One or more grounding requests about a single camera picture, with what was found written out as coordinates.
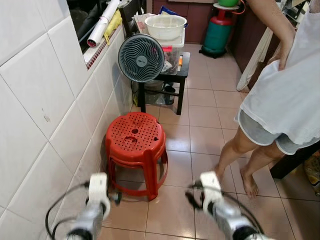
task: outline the white tiled wall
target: white tiled wall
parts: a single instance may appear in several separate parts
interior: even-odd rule
[[[66,0],[0,1],[0,38],[0,239],[45,239],[48,208],[98,171],[108,125],[130,111],[123,29],[90,71]],[[86,194],[49,222],[79,212]]]

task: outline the woman's leg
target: woman's leg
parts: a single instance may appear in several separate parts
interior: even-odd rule
[[[228,141],[220,154],[219,163],[213,169],[221,181],[226,167],[241,155],[255,149],[258,145],[250,141],[240,127],[230,141]]]
[[[268,165],[272,161],[278,161],[284,156],[277,144],[273,142],[269,146],[258,146],[252,153],[249,162],[241,170],[243,187],[250,198],[254,198],[258,194],[258,186],[252,174]]]

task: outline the fan grille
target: fan grille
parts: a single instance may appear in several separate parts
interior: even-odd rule
[[[123,42],[118,61],[121,71],[130,80],[145,83],[161,73],[165,56],[155,39],[146,34],[136,34]]]

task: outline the white bowl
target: white bowl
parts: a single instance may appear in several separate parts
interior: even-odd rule
[[[172,40],[179,37],[187,19],[177,15],[155,15],[145,21],[149,34],[160,40]]]

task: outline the white t-shirt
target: white t-shirt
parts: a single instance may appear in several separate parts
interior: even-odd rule
[[[320,13],[307,11],[285,69],[278,66],[274,61],[263,69],[240,108],[268,132],[284,133],[295,144],[320,138]]]

